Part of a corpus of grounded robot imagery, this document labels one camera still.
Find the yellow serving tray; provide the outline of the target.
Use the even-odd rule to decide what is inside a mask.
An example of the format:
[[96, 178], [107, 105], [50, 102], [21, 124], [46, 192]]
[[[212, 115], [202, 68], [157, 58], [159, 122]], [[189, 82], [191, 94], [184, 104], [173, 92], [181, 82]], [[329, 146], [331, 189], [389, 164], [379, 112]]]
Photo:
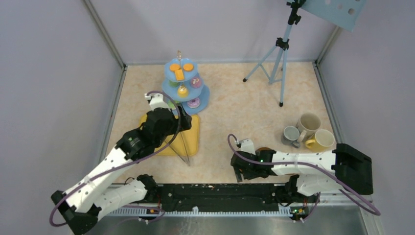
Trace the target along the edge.
[[[190, 130], [183, 131], [184, 138], [187, 142], [187, 149], [189, 156], [194, 156], [199, 149], [199, 134], [200, 134], [200, 117], [198, 115], [192, 115], [192, 127]], [[181, 140], [180, 133], [175, 140]], [[161, 151], [158, 156], [165, 156]]]

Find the green glazed donut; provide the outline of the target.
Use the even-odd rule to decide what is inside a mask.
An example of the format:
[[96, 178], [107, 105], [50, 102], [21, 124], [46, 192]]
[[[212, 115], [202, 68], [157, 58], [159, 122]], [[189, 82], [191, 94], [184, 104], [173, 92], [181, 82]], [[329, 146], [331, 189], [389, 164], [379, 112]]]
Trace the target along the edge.
[[169, 105], [169, 107], [171, 108], [171, 109], [173, 109], [173, 110], [175, 110], [176, 109], [176, 107], [175, 107], [175, 104], [176, 104], [176, 101], [168, 101], [168, 105]]

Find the purple donut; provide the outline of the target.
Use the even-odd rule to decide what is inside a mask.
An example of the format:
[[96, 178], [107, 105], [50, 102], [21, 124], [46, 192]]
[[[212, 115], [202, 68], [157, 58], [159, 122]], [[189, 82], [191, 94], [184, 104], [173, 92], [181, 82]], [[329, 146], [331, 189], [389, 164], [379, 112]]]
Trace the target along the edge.
[[187, 106], [191, 109], [198, 108], [201, 104], [201, 100], [197, 97], [187, 102]]

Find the yellow cupcake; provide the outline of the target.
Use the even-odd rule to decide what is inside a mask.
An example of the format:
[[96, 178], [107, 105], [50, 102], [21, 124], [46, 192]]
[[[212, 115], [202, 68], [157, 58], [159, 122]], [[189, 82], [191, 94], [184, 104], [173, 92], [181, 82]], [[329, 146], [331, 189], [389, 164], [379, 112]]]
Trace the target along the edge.
[[185, 85], [180, 85], [177, 90], [178, 97], [186, 98], [188, 96], [188, 88]]

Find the green cupcake with topping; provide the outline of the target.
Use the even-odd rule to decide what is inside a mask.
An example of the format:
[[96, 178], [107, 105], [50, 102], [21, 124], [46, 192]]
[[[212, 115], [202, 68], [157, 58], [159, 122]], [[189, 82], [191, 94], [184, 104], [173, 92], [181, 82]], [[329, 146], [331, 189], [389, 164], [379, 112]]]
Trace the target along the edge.
[[180, 82], [168, 81], [169, 87], [172, 87], [172, 88], [177, 88], [180, 86], [180, 84], [181, 84]]

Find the grey mug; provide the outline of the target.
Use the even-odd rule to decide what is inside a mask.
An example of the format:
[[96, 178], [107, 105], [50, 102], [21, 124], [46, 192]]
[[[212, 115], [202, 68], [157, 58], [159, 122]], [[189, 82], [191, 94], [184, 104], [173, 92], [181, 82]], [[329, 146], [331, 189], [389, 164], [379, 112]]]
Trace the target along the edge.
[[298, 139], [300, 137], [299, 130], [294, 126], [287, 126], [284, 128], [281, 135], [281, 142], [284, 145], [292, 146], [294, 148], [300, 148]]

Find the cream cup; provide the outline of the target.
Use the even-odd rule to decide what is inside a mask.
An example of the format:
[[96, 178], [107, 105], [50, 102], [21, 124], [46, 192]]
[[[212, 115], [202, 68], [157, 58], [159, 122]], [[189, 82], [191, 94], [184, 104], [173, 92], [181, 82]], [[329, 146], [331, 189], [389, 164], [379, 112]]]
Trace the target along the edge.
[[330, 148], [334, 142], [335, 137], [330, 131], [320, 129], [305, 142], [305, 146], [313, 152], [322, 152]]
[[298, 142], [303, 142], [319, 130], [321, 119], [314, 113], [304, 113], [298, 119], [295, 127], [300, 133]]

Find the cream cup front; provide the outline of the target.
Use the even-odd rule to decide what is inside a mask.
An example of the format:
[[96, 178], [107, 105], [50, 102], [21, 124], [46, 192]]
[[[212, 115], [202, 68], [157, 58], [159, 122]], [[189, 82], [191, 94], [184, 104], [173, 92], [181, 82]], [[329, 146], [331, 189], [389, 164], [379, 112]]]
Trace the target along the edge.
[[322, 152], [330, 148], [334, 142], [335, 137], [330, 131], [320, 129], [305, 142], [305, 146], [313, 152]]

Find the dark brown wooden saucer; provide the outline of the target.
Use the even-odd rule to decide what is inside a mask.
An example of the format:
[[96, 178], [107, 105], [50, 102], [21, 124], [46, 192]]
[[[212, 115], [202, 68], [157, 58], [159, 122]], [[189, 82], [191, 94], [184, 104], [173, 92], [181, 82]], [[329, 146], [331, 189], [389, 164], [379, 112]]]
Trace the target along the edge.
[[258, 148], [257, 149], [258, 152], [260, 152], [260, 151], [267, 151], [267, 150], [272, 150], [272, 149], [271, 148], [268, 148], [268, 147], [261, 147], [261, 148]]

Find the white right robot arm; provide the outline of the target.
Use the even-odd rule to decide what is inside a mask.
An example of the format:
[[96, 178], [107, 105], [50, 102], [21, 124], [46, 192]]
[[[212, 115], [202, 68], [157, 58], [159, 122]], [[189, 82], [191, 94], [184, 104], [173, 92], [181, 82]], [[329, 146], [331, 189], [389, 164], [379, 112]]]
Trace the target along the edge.
[[284, 153], [262, 150], [255, 154], [250, 140], [233, 149], [231, 165], [246, 180], [269, 176], [298, 175], [287, 188], [294, 202], [317, 192], [345, 189], [359, 195], [373, 194], [372, 159], [354, 147], [341, 143], [336, 149], [318, 153]]

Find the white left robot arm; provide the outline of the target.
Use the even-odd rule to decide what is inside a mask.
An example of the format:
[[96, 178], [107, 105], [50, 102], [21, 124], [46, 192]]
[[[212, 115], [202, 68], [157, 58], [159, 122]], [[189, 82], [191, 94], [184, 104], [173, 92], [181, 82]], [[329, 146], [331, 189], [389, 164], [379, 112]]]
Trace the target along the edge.
[[181, 131], [191, 129], [192, 117], [182, 106], [179, 116], [170, 108], [155, 108], [146, 114], [146, 120], [138, 128], [126, 132], [106, 158], [73, 187], [55, 191], [51, 199], [53, 212], [59, 211], [75, 235], [90, 231], [110, 212], [132, 202], [152, 202], [158, 186], [148, 174], [138, 176], [132, 182], [117, 189], [107, 188], [124, 171], [161, 151], [165, 139]]

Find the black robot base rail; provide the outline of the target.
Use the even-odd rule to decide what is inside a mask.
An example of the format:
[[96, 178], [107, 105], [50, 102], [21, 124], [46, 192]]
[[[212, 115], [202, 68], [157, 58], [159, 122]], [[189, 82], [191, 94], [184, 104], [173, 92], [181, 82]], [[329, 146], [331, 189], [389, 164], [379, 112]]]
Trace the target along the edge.
[[282, 205], [292, 203], [314, 203], [316, 195], [304, 196], [286, 186], [278, 184], [164, 184], [149, 190], [137, 203], [161, 204], [164, 208], [178, 205], [207, 205], [225, 207], [236, 205]]

